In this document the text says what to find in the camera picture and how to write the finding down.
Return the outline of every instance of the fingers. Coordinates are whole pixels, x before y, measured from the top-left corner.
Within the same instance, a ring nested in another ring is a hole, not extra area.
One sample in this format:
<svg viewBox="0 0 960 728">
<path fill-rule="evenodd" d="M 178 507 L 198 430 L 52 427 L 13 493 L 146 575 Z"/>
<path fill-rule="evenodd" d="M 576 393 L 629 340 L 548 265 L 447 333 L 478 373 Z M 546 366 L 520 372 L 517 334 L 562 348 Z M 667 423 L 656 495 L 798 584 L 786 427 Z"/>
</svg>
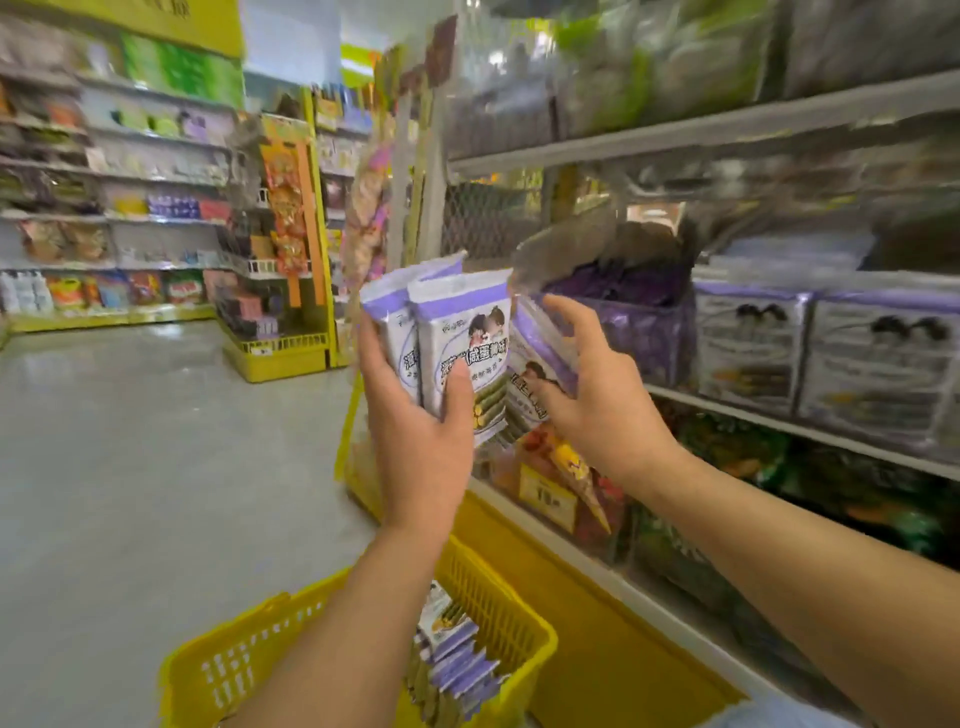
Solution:
<svg viewBox="0 0 960 728">
<path fill-rule="evenodd" d="M 473 383 L 464 359 L 457 359 L 446 378 L 444 428 L 473 435 Z"/>
<path fill-rule="evenodd" d="M 409 396 L 383 354 L 376 324 L 366 313 L 361 314 L 357 327 L 357 350 L 367 400 L 374 405 L 392 405 L 404 400 L 409 403 Z"/>
<path fill-rule="evenodd" d="M 599 347 L 609 348 L 600 319 L 592 308 L 564 296 L 552 295 L 543 297 L 543 305 L 562 315 L 573 326 L 573 338 L 581 356 L 595 352 Z"/>
<path fill-rule="evenodd" d="M 556 384 L 542 379 L 527 380 L 537 401 L 542 404 L 557 429 L 568 437 L 576 432 L 577 402 L 565 395 Z"/>
</svg>

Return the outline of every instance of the yellow price tag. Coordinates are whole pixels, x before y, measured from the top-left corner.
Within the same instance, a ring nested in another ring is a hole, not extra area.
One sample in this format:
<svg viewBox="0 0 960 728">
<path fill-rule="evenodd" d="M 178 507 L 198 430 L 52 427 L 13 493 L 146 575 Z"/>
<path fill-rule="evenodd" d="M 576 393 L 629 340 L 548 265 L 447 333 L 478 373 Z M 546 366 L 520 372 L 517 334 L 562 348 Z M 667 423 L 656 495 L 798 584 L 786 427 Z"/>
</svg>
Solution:
<svg viewBox="0 0 960 728">
<path fill-rule="evenodd" d="M 564 531 L 573 533 L 573 526 L 577 521 L 577 497 L 533 468 L 522 464 L 520 500 Z"/>
</svg>

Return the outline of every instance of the snack bag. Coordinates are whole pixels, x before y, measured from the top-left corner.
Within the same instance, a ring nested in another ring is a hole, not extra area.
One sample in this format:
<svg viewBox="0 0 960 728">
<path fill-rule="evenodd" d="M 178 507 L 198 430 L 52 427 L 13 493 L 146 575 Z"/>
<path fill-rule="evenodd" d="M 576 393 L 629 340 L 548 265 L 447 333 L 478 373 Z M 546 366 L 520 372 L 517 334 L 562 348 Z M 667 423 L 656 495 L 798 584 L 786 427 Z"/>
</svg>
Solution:
<svg viewBox="0 0 960 728">
<path fill-rule="evenodd" d="M 473 383 L 473 444 L 506 426 L 510 269 L 423 280 L 408 286 L 417 316 L 423 406 L 441 417 L 446 377 L 458 358 Z"/>
<path fill-rule="evenodd" d="M 407 285 L 415 280 L 459 274 L 466 256 L 466 253 L 458 253 L 398 268 L 360 289 L 360 305 L 381 324 L 380 337 L 390 364 L 416 404 L 420 404 L 420 349 Z"/>
<path fill-rule="evenodd" d="M 510 384 L 507 418 L 519 434 L 546 422 L 546 410 L 530 389 L 531 379 L 552 381 L 576 396 L 577 354 L 568 346 L 549 316 L 527 296 L 516 298 L 514 330 L 507 355 Z"/>
</svg>

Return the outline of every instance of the tiled floor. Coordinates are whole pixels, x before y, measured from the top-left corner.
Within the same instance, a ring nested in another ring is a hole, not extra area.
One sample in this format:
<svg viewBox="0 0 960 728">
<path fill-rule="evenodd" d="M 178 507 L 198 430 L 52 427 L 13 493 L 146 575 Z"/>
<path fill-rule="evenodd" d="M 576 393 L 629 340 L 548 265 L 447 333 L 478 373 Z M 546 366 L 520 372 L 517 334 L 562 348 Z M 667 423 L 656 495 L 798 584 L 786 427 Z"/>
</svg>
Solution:
<svg viewBox="0 0 960 728">
<path fill-rule="evenodd" d="M 0 354 L 0 724 L 147 728 L 179 644 L 350 565 L 349 372 L 251 386 L 212 323 Z"/>
</svg>

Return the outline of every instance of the yellow shopping basket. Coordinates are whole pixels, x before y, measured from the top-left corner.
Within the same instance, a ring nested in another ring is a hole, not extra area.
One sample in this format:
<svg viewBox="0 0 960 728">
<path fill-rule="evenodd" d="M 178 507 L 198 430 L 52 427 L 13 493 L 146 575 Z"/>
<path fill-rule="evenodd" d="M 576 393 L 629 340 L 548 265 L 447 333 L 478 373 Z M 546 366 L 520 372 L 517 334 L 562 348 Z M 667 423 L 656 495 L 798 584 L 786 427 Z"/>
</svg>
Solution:
<svg viewBox="0 0 960 728">
<path fill-rule="evenodd" d="M 160 668 L 162 728 L 213 728 L 262 685 L 324 603 L 343 587 L 348 570 L 290 596 L 277 595 L 256 609 L 189 642 Z M 557 650 L 557 633 L 473 551 L 450 537 L 437 580 L 480 627 L 478 642 L 510 673 L 500 695 L 470 722 L 476 728 L 522 724 L 540 668 Z M 419 710 L 403 690 L 396 725 L 421 725 Z"/>
</svg>

